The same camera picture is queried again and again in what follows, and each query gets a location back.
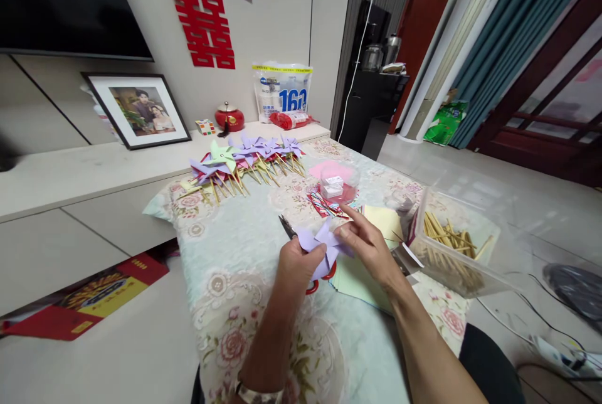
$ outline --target wristwatch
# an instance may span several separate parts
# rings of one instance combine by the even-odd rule
[[[235,393],[246,404],[281,404],[284,390],[277,391],[276,393],[259,393],[249,390],[238,380]]]

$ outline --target picture frame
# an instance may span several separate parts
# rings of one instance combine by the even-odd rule
[[[87,72],[82,76],[128,150],[191,140],[165,76]]]

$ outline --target red bag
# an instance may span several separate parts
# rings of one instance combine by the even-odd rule
[[[315,122],[315,120],[308,113],[296,110],[272,112],[272,114],[270,114],[270,122],[272,122],[274,125],[278,125],[283,130],[290,130],[308,125],[311,122]]]

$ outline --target teal curtain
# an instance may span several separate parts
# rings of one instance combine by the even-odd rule
[[[570,0],[499,0],[453,87],[469,101],[450,145],[466,148]]]

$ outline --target white tower fan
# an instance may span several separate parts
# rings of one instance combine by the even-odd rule
[[[398,137],[419,144],[498,0],[457,0]]]

